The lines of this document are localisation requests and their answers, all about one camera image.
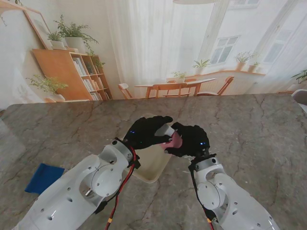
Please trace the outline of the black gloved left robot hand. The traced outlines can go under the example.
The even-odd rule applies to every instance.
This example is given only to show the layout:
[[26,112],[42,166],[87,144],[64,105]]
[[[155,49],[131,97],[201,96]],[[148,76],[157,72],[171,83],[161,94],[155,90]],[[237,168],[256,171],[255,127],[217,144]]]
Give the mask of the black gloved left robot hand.
[[133,123],[123,138],[123,142],[134,150],[142,150],[152,145],[169,142],[169,135],[156,136],[163,125],[173,121],[170,116],[141,117]]

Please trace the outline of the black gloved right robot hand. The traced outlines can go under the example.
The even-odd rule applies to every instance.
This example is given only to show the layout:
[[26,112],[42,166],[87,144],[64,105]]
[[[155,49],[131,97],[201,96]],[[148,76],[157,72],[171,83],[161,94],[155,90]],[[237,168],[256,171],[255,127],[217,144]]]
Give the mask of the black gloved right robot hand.
[[169,147],[165,151],[177,157],[185,155],[201,157],[209,155],[210,143],[207,133],[198,125],[185,126],[175,122],[171,126],[181,137],[182,144],[179,148]]

